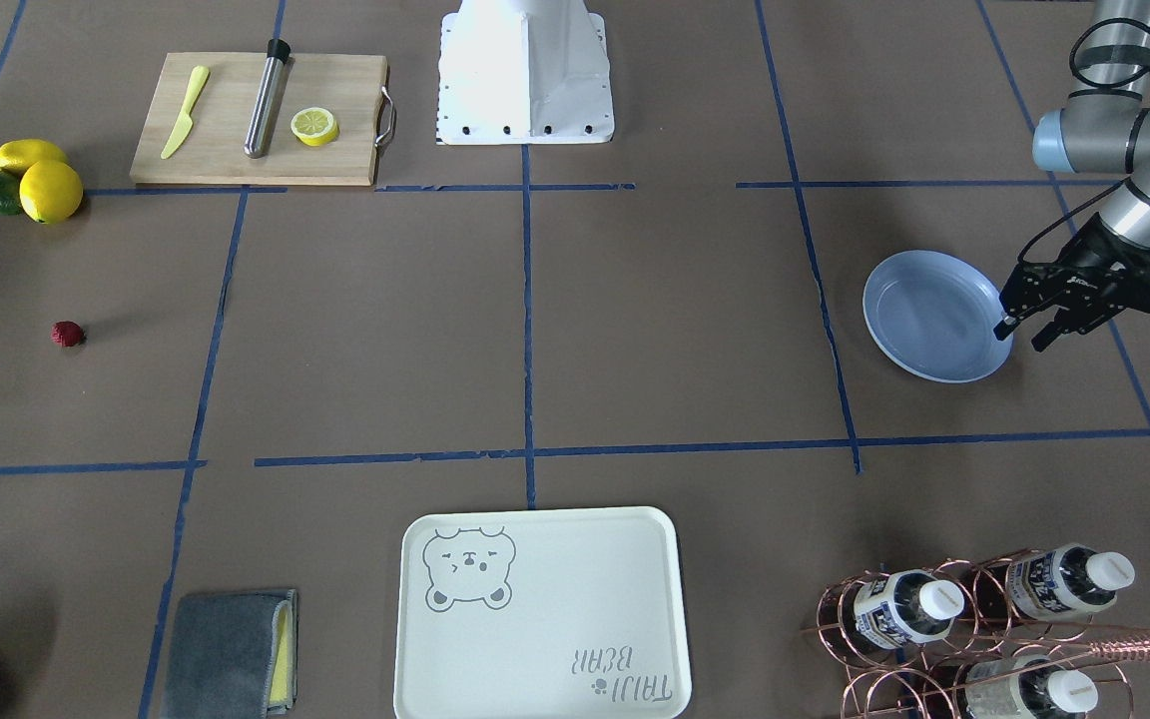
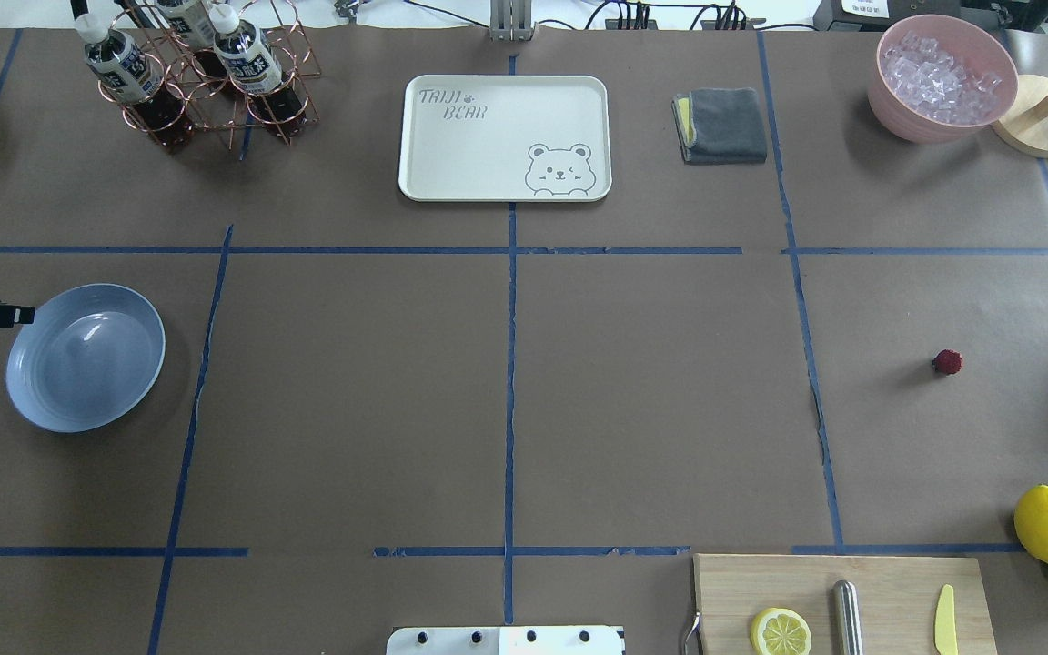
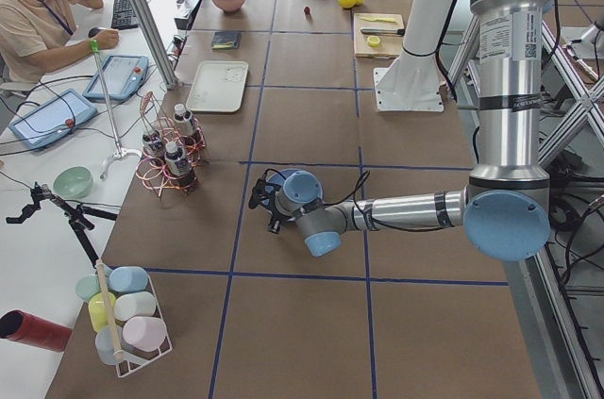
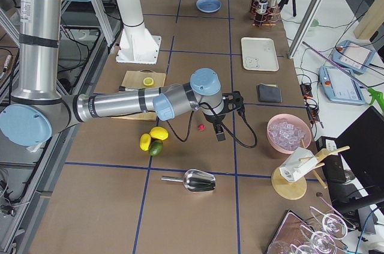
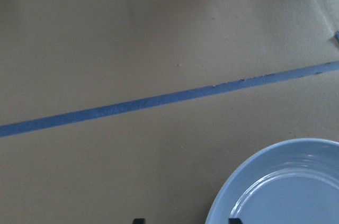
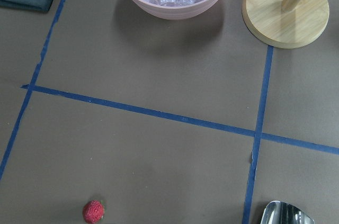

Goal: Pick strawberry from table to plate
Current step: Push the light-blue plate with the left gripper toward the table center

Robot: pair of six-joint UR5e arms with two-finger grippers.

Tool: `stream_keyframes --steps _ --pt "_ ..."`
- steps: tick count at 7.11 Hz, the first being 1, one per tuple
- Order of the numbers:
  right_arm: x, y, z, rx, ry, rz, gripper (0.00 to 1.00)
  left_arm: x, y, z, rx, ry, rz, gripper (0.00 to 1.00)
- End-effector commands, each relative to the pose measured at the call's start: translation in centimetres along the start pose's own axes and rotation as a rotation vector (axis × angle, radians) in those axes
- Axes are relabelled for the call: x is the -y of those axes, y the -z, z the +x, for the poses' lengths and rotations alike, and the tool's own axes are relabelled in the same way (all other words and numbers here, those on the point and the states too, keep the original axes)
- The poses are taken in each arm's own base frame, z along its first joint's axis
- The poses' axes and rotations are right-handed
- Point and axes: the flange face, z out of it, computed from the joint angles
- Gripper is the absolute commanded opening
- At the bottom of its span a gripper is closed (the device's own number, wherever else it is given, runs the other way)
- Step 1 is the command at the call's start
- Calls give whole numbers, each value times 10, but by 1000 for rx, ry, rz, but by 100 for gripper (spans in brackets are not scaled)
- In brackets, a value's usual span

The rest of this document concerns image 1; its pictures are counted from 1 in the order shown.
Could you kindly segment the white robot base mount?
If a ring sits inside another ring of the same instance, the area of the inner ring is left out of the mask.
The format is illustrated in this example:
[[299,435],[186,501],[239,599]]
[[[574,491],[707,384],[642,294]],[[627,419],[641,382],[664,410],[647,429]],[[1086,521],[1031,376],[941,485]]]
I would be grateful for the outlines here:
[[462,1],[439,41],[438,145],[615,137],[606,23],[583,1]]

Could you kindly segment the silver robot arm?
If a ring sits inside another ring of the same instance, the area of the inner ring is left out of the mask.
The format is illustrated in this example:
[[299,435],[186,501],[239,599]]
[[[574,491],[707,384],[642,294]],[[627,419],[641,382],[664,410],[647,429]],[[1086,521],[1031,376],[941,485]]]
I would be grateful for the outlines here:
[[1028,318],[1053,311],[1032,345],[1044,351],[1136,311],[1150,315],[1150,1],[1098,1],[1068,56],[1074,86],[1032,141],[1048,173],[1118,174],[1092,197],[1091,217],[1045,263],[1018,252],[999,293],[997,341]]

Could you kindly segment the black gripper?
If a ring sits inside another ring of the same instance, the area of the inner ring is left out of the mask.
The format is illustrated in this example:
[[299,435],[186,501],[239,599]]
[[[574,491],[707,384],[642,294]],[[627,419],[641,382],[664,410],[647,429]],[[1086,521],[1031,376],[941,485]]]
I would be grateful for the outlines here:
[[1078,229],[1050,263],[1034,263],[1019,251],[1014,270],[999,293],[1002,316],[995,341],[1009,341],[1019,324],[1055,307],[1049,323],[1032,338],[1037,354],[1066,334],[1087,334],[1132,309],[1150,315],[1150,248],[1124,240],[1098,214]]

